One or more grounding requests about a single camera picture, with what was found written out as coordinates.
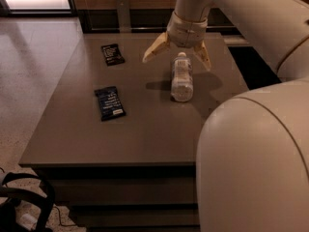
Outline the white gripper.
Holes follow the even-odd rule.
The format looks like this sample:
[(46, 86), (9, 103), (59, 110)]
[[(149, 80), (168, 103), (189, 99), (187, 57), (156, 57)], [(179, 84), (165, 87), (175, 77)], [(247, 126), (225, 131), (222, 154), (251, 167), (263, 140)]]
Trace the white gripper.
[(170, 49), (170, 41), (177, 47), (194, 49), (196, 58), (203, 64), (207, 72), (211, 70), (210, 57), (203, 41), (208, 20), (199, 22), (187, 21), (172, 13), (167, 26), (167, 33), (161, 33), (145, 51), (143, 63), (148, 63), (157, 55)]

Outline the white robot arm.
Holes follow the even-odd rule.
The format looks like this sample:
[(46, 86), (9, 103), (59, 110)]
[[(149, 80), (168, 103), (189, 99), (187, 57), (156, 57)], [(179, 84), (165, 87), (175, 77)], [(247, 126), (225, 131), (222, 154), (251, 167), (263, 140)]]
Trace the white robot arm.
[(201, 232), (309, 232), (309, 5), (301, 0), (177, 0), (146, 50), (202, 41), (211, 6), (239, 29), (277, 84), (237, 95), (204, 124), (196, 153)]

